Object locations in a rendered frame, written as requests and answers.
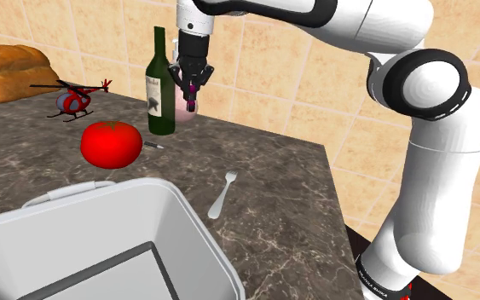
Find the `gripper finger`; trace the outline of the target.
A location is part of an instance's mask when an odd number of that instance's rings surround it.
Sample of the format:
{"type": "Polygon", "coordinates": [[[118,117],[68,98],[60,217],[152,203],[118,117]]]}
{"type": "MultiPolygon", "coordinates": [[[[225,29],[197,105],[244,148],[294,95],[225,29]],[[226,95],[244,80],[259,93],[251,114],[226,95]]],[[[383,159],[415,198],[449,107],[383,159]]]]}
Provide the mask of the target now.
{"type": "Polygon", "coordinates": [[[182,69],[178,62],[172,63],[168,66],[168,71],[173,78],[174,83],[180,89],[182,98],[186,102],[186,110],[193,111],[193,90],[192,84],[188,78],[184,78],[181,74],[182,69]]]}
{"type": "Polygon", "coordinates": [[[205,85],[214,72],[214,67],[206,61],[193,61],[191,63],[191,111],[196,107],[197,92],[201,85],[205,85]]]}

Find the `green wine bottle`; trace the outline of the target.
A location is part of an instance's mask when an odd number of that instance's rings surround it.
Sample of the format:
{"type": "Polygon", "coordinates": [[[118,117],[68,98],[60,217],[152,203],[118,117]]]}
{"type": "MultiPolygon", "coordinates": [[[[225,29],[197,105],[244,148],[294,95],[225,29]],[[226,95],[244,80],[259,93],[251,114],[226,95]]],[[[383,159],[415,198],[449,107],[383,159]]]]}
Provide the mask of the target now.
{"type": "Polygon", "coordinates": [[[146,68],[147,121],[149,131],[157,136],[173,134],[175,121],[175,83],[168,71],[165,53],[165,29],[156,26],[154,56],[146,68]]]}

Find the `red tomato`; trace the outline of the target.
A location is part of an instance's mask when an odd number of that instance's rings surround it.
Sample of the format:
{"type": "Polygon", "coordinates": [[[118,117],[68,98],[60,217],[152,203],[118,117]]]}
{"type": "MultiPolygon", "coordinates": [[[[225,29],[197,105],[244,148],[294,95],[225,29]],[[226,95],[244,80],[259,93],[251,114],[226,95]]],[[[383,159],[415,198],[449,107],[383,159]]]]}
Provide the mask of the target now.
{"type": "Polygon", "coordinates": [[[132,164],[142,150],[142,137],[132,125],[102,121],[83,132],[80,151],[86,161],[102,169],[121,169],[132,164]]]}

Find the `red toy helicopter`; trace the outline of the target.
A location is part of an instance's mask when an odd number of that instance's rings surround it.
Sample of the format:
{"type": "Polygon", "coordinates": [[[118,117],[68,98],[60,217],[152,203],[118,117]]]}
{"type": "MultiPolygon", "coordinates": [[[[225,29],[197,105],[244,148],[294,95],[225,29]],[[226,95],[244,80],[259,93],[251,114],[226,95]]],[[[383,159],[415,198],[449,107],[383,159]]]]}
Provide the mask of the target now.
{"type": "Polygon", "coordinates": [[[31,88],[64,88],[67,90],[66,93],[59,95],[56,98],[55,104],[60,110],[56,115],[52,115],[52,118],[58,117],[60,115],[66,114],[71,115],[72,119],[65,120],[65,123],[71,122],[78,118],[82,118],[92,113],[88,112],[87,107],[91,102],[90,93],[96,92],[98,90],[103,90],[108,92],[108,85],[112,82],[111,80],[105,79],[101,86],[92,87],[92,86],[83,86],[83,85],[74,85],[69,84],[63,80],[57,79],[56,82],[58,85],[48,85],[48,84],[31,84],[31,88]]]}

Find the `white fork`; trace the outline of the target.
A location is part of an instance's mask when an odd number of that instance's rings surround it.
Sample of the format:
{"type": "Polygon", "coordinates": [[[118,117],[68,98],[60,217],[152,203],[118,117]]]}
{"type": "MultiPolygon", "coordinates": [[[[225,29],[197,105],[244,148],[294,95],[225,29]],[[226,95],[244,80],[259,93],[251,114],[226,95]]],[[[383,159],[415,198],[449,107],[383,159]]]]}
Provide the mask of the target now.
{"type": "Polygon", "coordinates": [[[237,174],[238,174],[237,171],[228,171],[227,174],[225,175],[226,184],[225,184],[222,192],[219,194],[219,196],[217,197],[217,199],[214,201],[211,208],[207,212],[207,216],[210,219],[219,218],[219,216],[221,214],[221,211],[222,211],[222,208],[223,208],[224,199],[226,197],[229,186],[232,182],[235,181],[235,179],[237,177],[237,174]]]}

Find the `brown bread loaf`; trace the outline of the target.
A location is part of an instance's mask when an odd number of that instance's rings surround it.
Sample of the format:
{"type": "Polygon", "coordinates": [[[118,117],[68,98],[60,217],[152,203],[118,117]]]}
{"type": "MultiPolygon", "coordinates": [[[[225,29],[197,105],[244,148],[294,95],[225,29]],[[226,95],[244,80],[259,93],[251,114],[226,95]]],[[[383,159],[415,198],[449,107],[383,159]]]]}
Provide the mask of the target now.
{"type": "Polygon", "coordinates": [[[31,84],[57,85],[58,79],[40,50],[0,44],[0,103],[57,91],[59,88],[34,88],[31,84]]]}

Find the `white plastic bin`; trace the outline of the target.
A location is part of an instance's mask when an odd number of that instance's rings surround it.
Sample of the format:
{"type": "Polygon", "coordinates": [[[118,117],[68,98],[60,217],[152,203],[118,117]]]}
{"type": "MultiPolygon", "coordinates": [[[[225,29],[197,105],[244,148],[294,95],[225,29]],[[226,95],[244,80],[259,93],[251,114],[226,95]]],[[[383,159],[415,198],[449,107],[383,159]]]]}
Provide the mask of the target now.
{"type": "Polygon", "coordinates": [[[0,214],[0,300],[246,300],[203,222],[159,178],[84,182],[0,214]]]}

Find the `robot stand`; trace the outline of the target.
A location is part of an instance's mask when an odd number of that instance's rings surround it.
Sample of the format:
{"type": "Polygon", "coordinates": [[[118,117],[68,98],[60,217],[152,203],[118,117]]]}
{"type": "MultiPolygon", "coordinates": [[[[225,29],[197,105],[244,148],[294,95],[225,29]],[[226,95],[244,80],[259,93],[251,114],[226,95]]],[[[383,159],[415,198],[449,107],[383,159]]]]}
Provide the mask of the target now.
{"type": "MultiPolygon", "coordinates": [[[[357,258],[360,253],[367,249],[367,247],[370,245],[370,241],[359,235],[349,226],[345,227],[353,257],[357,258]]],[[[412,285],[413,289],[411,300],[453,300],[451,297],[439,291],[436,287],[432,286],[420,276],[417,276],[414,280],[412,280],[412,285]]]]}

